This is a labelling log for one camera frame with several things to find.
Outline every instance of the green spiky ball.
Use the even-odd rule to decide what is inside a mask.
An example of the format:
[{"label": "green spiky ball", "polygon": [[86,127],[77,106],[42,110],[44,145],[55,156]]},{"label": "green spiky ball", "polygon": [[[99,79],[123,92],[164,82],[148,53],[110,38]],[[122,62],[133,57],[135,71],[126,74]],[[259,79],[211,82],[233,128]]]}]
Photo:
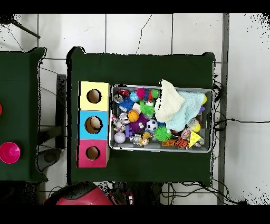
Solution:
[{"label": "green spiky ball", "polygon": [[147,117],[152,117],[154,115],[154,106],[148,106],[144,104],[144,100],[140,101],[140,109],[141,112],[146,115]]},{"label": "green spiky ball", "polygon": [[168,133],[165,126],[160,126],[154,131],[155,137],[160,142],[166,142],[171,139],[172,133]]}]

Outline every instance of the white towel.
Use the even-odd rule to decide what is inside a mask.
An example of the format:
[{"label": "white towel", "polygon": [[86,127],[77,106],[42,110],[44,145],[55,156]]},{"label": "white towel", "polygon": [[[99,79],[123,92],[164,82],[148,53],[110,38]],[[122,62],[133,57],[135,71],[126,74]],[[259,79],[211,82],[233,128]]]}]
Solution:
[{"label": "white towel", "polygon": [[155,104],[155,116],[158,122],[168,122],[173,115],[181,108],[185,99],[177,93],[173,85],[166,81],[161,81],[161,97]]}]

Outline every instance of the pink box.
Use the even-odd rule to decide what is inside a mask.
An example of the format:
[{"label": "pink box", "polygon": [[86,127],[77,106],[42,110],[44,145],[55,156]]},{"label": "pink box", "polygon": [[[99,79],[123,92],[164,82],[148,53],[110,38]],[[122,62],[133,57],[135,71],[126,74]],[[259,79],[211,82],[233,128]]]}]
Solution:
[{"label": "pink box", "polygon": [[[77,140],[79,144],[79,167],[106,167],[109,159],[109,151],[107,140]],[[96,147],[99,151],[99,156],[95,160],[87,157],[86,151],[89,147]]]}]

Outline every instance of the gray plastic bin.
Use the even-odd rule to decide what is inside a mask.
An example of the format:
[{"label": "gray plastic bin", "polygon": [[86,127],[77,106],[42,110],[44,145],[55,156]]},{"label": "gray plastic bin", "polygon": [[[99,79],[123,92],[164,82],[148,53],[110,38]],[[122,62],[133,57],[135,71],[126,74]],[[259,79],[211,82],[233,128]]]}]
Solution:
[{"label": "gray plastic bin", "polygon": [[204,104],[205,110],[200,115],[200,120],[202,126],[200,131],[197,133],[202,138],[204,138],[205,143],[202,147],[192,146],[188,150],[184,148],[172,147],[172,146],[163,146],[162,142],[156,140],[153,141],[150,139],[148,145],[138,146],[133,142],[130,142],[128,138],[122,144],[118,144],[114,141],[114,135],[116,131],[113,129],[113,124],[111,122],[112,114],[115,114],[117,117],[122,113],[117,109],[117,103],[114,102],[113,96],[117,93],[119,89],[127,89],[128,91],[134,91],[138,88],[146,89],[160,89],[156,86],[126,86],[126,85],[114,85],[111,86],[110,92],[110,123],[109,123],[109,146],[114,150],[141,150],[141,151],[152,151],[152,152],[185,152],[185,153],[207,153],[211,151],[213,146],[213,125],[214,125],[214,103],[215,103],[215,92],[211,89],[199,89],[199,88],[175,88],[177,91],[188,91],[188,92],[202,92],[206,95],[207,101]]}]

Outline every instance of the orange ball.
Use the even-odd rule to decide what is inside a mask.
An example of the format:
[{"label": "orange ball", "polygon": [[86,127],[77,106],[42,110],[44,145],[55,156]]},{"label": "orange ball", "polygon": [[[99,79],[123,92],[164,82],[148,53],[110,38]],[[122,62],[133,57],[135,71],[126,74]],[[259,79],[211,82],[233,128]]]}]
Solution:
[{"label": "orange ball", "polygon": [[139,113],[136,110],[130,110],[128,112],[128,118],[130,122],[136,122],[139,119]]}]

